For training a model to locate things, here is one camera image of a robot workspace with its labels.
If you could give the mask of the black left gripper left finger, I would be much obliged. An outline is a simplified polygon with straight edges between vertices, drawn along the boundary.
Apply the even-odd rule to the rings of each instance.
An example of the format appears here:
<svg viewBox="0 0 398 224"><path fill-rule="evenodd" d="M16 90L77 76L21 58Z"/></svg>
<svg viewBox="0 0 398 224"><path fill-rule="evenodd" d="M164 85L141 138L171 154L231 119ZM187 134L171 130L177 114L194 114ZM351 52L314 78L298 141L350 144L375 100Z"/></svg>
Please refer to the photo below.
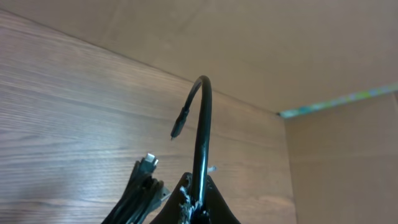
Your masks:
<svg viewBox="0 0 398 224"><path fill-rule="evenodd" d="M163 209L150 224L189 224L192 216L191 173L184 173Z"/></svg>

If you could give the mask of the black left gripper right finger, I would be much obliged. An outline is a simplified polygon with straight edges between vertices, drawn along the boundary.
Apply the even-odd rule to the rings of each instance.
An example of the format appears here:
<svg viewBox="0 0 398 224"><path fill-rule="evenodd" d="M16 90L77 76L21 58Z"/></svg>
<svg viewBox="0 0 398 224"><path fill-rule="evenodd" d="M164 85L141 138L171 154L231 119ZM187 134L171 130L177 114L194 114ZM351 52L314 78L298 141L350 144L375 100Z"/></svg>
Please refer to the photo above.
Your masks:
<svg viewBox="0 0 398 224"><path fill-rule="evenodd" d="M213 179L208 175L206 184L205 210L211 224L240 224L216 187Z"/></svg>

